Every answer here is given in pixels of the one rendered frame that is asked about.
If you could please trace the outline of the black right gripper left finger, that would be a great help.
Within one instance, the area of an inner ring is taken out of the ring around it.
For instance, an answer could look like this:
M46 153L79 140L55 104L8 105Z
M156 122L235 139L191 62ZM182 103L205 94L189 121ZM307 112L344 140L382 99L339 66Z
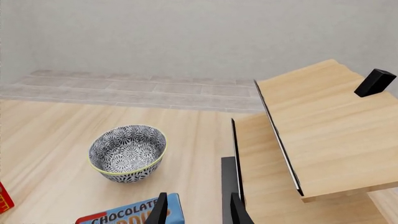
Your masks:
M146 224L165 224L167 219L168 200L167 193L161 192L151 213L146 219Z

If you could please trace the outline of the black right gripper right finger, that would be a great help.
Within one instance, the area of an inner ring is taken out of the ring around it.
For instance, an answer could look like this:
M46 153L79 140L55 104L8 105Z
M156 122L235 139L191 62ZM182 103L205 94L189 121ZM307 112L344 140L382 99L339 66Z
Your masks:
M236 192L231 194L230 210L233 224L254 224L253 220L246 211L243 201Z

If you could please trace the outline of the pale wooden cabinet drawer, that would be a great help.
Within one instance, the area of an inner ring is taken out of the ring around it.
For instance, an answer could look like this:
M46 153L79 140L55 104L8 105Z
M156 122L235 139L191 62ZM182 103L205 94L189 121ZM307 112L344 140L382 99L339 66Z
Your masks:
M388 224L366 194L303 203L265 114L235 120L246 210L255 224Z

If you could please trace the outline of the pale wooden cabinet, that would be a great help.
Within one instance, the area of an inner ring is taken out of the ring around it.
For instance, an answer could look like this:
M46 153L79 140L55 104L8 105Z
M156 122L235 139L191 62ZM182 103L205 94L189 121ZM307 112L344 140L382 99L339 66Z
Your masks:
M363 80L330 59L256 82L304 202L398 187L398 98Z

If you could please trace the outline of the blue chocolate food box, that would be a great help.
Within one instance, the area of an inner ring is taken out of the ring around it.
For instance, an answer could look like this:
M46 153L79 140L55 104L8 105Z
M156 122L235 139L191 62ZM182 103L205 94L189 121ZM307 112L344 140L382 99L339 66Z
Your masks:
M104 212L78 218L75 224L144 224L154 209L158 198L132 203ZM177 193L167 195L167 218L165 224L185 224L180 197Z

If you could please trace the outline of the black white patterned bowl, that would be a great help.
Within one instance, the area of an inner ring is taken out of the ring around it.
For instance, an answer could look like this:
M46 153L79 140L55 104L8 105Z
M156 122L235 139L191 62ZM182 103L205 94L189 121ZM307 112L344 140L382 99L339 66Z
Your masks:
M129 184L150 176L162 162L167 138L144 124L113 128L95 139L88 151L90 166L113 182Z

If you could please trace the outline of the red printed food box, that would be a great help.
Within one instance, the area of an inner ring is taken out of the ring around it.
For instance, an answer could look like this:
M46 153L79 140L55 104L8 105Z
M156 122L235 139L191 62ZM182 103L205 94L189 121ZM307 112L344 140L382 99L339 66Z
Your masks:
M14 202L12 201L2 182L0 182L0 214L10 210L13 207Z

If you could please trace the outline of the black rectangular block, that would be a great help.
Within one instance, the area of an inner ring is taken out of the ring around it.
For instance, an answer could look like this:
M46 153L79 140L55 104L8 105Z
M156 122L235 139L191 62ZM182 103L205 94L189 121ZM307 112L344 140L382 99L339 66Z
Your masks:
M354 93L361 98L382 93L396 78L391 72L374 68Z

